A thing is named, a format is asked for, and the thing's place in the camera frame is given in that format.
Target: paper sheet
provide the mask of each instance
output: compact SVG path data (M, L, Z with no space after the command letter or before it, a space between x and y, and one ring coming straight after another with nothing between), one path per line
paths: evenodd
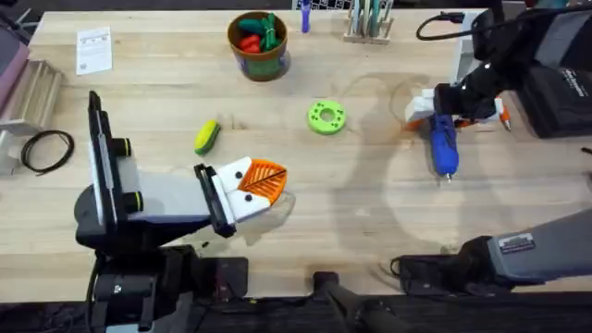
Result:
M76 75L91 74L113 67L111 29L79 31L76 41Z

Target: wooden table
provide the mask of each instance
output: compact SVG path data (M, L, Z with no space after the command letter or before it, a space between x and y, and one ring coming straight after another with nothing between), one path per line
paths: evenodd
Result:
M439 253L446 244L531 227L589 207L589 138L540 141L513 112L500 124L464 129L462 163L451 184L433 173L421 136L401 131L404 107L421 88L446 81L454 41L420 42L416 27L436 10L396 10L389 46L344 43L344 12L314 12L300 33L299 12L277 12L289 27L290 71L254 83L240 73L226 39L239 12L46 13L32 57L66 75L53 128L77 143L69 163L42 177L25 168L0 179L0 300L81 300L92 252L74 240L73 206L90 181L87 96L103 98L114 133L131 138L141 168L187 175L245 155L287 167L286 195L268 214L240 225L230 240L205 230L178 243L203 255L246 256L250 294L300 295L317 270L340 273L357 292L393 293L389 258ZM114 68L75 75L76 31L110 26ZM435 23L426 32L458 29ZM319 99L348 112L334 136L307 128ZM210 118L222 124L205 158L192 150ZM49 141L34 163L57 159ZM204 241L210 245L201 249ZM591 290L592 279L566 279L539 290Z

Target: wire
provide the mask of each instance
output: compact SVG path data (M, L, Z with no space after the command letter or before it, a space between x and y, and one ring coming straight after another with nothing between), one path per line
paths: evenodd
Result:
M93 329L91 328L91 317L93 316L94 283L96 282L96 278L99 276L99 271L103 267L104 261L105 257L100 253L96 253L96 259L94 260L94 265L92 266L91 277L89 278L89 285L86 288L86 311L84 313L84 324L86 325L86 330L88 333L93 333Z
M50 136L50 135L59 135L60 139L62 139L62 141L67 146L66 152L57 162L55 162L51 166L44 167L44 168L36 168L36 167L32 166L29 161L29 157L31 155L31 150L32 150L33 146L35 145L35 143L37 143L42 138ZM56 130L56 129L44 130L44 131L41 131L41 132L35 134L32 138L28 139L27 142L25 142L25 144L22 147L22 150L20 151L20 162L27 169L37 172L38 173L37 176L42 176L48 172L52 172L52 171L62 167L69 160L69 158L72 156L73 153L74 153L74 139L72 138L72 136L70 134L64 132L63 130Z
M511 24L516 24L519 22L526 22L526 21L533 20L533 19L554 17L554 16L558 16L561 14L582 12L582 11L588 11L588 10L592 10L592 5L571 6L571 7L566 7L566 8L550 9L550 10L544 10L544 11L541 10L539 12L534 12L533 14L530 14L530 15L526 15L526 16L518 17L518 18L513 18L513 19L508 19L508 20L500 22L500 23L496 23L496 24L482 27L482 28L470 29L468 31L444 33L444 34L433 35L433 36L422 35L422 30L429 23L431 23L433 21L437 21L437 20L441 20L441 21L454 20L455 18L457 18L457 16L459 14L462 14L459 12L454 12L454 13L440 12L439 15L436 15L432 18L428 18L427 20L425 20L419 26L419 28L417 28L417 31L415 32L415 37L417 37L417 39L420 41L442 41L442 40L446 40L446 39L450 39L450 38L469 36L469 35L473 35L476 33L485 32L485 31L493 31L493 30L496 30L496 29L499 29L499 28L502 28L502 27L505 27L505 26L508 26Z

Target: marker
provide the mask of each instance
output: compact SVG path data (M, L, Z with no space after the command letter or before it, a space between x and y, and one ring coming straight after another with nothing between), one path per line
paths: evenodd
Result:
M311 15L311 0L302 0L300 7L302 12L302 32L306 33L311 29L310 15Z
M501 124L506 130L512 130L512 126L510 126L510 112L508 112L506 105L503 106L502 110L499 113L499 121L501 121Z

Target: green spool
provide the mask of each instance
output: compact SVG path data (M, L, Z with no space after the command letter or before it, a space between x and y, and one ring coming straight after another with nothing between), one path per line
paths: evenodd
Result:
M319 101L308 110L308 125L319 134L330 135L345 126L345 109L335 101Z

